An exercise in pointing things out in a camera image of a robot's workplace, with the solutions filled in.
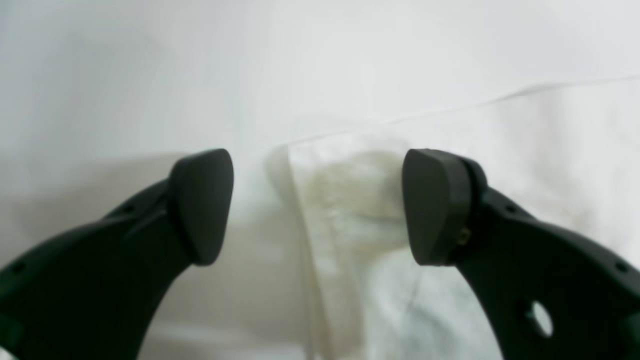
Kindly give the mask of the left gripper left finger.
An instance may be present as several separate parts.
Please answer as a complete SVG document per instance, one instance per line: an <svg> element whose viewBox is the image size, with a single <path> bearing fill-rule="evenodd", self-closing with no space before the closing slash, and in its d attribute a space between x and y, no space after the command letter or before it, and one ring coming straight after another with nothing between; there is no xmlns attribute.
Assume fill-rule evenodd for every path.
<svg viewBox="0 0 640 360"><path fill-rule="evenodd" d="M1 269L1 355L135 360L172 283L217 260L234 166L225 149L183 157L169 176L96 221Z"/></svg>

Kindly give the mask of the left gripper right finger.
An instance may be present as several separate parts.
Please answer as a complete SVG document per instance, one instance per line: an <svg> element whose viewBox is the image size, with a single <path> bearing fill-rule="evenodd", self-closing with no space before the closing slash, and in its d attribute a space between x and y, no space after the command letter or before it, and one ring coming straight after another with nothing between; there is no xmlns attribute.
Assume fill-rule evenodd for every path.
<svg viewBox="0 0 640 360"><path fill-rule="evenodd" d="M505 360L639 358L640 275L630 262L536 219L470 158L410 149L401 184L414 260L461 273Z"/></svg>

